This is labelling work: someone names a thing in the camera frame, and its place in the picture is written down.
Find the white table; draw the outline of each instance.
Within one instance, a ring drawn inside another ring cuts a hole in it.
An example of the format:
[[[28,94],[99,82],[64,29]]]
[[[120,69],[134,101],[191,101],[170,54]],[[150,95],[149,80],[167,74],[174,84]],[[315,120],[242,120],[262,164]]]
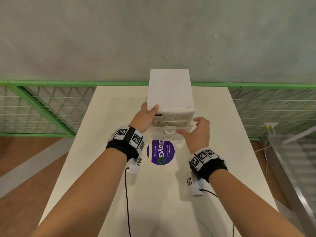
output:
[[[211,122],[210,147],[233,175],[277,209],[228,89],[192,87],[192,92],[195,116]],[[104,151],[113,131],[131,121],[147,94],[148,87],[97,87],[41,221]],[[184,143],[173,144],[170,163],[155,165],[144,154],[139,174],[127,176],[132,236],[232,236],[233,224],[215,196],[190,196],[189,152]],[[204,188],[212,190],[207,182]],[[99,236],[128,236],[124,175]]]

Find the electrical outlet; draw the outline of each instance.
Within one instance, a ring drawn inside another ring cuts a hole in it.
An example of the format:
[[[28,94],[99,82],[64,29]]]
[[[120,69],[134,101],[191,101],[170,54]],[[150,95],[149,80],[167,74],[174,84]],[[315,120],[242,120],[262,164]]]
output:
[[[266,127],[266,126],[268,126],[268,127],[275,127],[278,124],[279,123],[277,123],[277,122],[266,122],[266,123],[264,123],[264,125],[262,125],[262,127]]]

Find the white drawer unit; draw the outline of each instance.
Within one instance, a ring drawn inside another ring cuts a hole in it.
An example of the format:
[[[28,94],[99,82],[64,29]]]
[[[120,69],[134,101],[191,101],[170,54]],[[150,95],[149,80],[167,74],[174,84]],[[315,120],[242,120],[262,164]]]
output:
[[[191,131],[194,103],[189,70],[152,69],[149,78],[147,110],[156,104],[159,111],[155,115],[150,132],[155,140],[180,140],[176,129]]]

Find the gray concrete wall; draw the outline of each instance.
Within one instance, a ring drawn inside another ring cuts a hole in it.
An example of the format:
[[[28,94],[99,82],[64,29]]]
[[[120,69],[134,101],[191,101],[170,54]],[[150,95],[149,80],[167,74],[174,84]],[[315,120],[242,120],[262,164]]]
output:
[[[316,0],[0,0],[0,78],[316,83]]]

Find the wire mesh panel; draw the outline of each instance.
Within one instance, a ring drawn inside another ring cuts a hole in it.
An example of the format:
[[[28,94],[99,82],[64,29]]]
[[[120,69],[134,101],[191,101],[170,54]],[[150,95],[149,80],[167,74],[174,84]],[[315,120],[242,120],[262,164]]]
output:
[[[316,125],[316,91],[229,89],[248,136],[266,133],[264,123],[275,122],[279,134],[297,134]]]
[[[75,133],[79,130],[95,87],[25,87]]]
[[[64,134],[6,86],[0,86],[0,133]]]

